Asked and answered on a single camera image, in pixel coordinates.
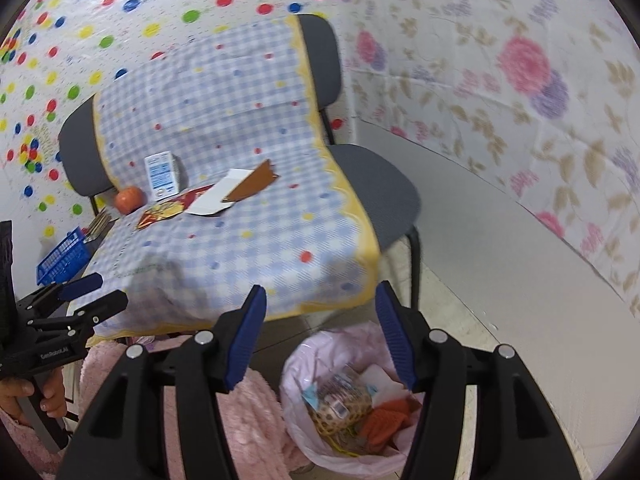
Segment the left hand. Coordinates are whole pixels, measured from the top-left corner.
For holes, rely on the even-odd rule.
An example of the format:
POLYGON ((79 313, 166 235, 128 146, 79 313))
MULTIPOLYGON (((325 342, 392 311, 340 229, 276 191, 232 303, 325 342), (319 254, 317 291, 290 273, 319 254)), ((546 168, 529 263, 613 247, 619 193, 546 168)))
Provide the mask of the left hand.
MULTIPOLYGON (((18 403, 18 400, 29 398, 35 393, 35 387, 25 379, 4 378, 0 382, 1 411, 17 420, 20 424, 29 426, 29 422, 18 403)), ((52 370, 42 387, 43 400, 40 410, 51 418, 61 418, 67 413, 65 387, 62 367, 52 370)))

